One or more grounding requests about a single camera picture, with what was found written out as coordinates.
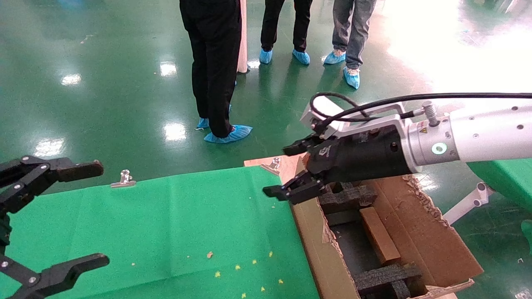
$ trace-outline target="robotic arm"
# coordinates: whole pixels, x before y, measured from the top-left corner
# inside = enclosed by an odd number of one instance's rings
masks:
[[[306,170],[264,193],[293,204],[321,195],[330,182],[350,182],[416,173],[423,165],[523,159],[532,157],[532,94],[427,94],[387,99],[344,111],[318,93],[301,121],[314,130],[283,149],[286,155],[308,152]],[[497,107],[478,107],[436,117],[426,101],[407,112],[403,102],[431,98],[511,98]],[[376,117],[387,113],[388,116]],[[412,122],[411,117],[426,115]]]
[[[0,189],[6,187],[0,193],[0,272],[22,285],[9,299],[42,299],[55,295],[71,289],[82,273],[109,264],[107,256],[96,253],[36,273],[4,255],[12,231],[7,213],[19,212],[57,181],[68,182],[102,174],[103,166],[97,160],[74,164],[68,158],[43,160],[24,156],[0,163]]]

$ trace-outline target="green fabric table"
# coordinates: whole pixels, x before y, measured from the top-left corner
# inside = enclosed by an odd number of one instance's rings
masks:
[[[468,163],[490,187],[532,212],[532,159]]]
[[[6,255],[36,271],[109,256],[61,299],[318,299],[288,203],[261,192],[279,183],[245,167],[40,196],[13,215]],[[0,275],[0,298],[18,286]]]

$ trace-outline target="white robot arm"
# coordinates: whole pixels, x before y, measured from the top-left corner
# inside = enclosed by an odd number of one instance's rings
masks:
[[[434,94],[387,99],[344,111],[319,93],[306,107],[301,121],[315,131],[285,147],[287,155],[309,152],[307,169],[283,186],[263,191],[279,200],[300,203],[321,194],[332,181],[358,181],[421,171],[423,165],[456,160],[465,162],[532,157],[532,94]],[[407,112],[411,99],[474,97],[474,109],[437,117],[426,101]],[[484,105],[485,97],[508,98],[498,106]],[[426,115],[412,122],[411,117]]]

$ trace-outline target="person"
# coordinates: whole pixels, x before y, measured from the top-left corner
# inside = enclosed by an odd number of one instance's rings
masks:
[[[377,0],[335,0],[332,6],[334,50],[327,55],[323,63],[336,64],[345,60],[345,80],[355,89],[360,86],[361,54],[368,39],[369,19],[376,2]]]
[[[285,0],[265,0],[264,18],[262,19],[261,31],[261,54],[259,61],[264,64],[271,62],[273,56],[273,44],[277,41],[277,23],[279,14]],[[292,54],[305,65],[310,64],[310,56],[306,50],[306,34],[310,23],[310,5],[312,0],[294,0],[296,20],[294,23],[294,50]]]
[[[240,140],[252,130],[229,122],[242,34],[240,0],[180,0],[179,8],[192,45],[197,127],[211,128],[207,142]]]

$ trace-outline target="black robotic claw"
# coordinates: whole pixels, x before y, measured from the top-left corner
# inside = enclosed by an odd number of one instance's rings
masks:
[[[41,299],[71,289],[78,277],[87,271],[109,264],[101,253],[60,263],[35,273],[4,255],[10,244],[10,218],[35,196],[42,194],[57,181],[68,182],[101,176],[103,166],[98,160],[74,164],[69,158],[44,160],[33,156],[0,164],[0,272],[22,286],[9,299]]]
[[[286,184],[264,187],[262,191],[268,197],[298,204],[321,195],[325,191],[325,184],[322,179],[304,170]]]
[[[294,141],[294,143],[289,146],[283,147],[282,151],[287,156],[295,156],[306,152],[309,148],[315,147],[324,141],[325,140],[321,139],[318,135],[310,134],[303,139]]]
[[[74,287],[79,276],[84,272],[107,266],[109,258],[101,253],[84,256],[79,259],[53,265],[39,274],[28,273],[21,277],[22,286],[7,299],[42,299]],[[24,267],[9,263],[6,268]]]
[[[33,156],[0,164],[0,217],[6,212],[17,213],[35,196],[57,182],[68,182],[101,176],[103,166],[98,160],[74,164],[69,158],[44,160]]]

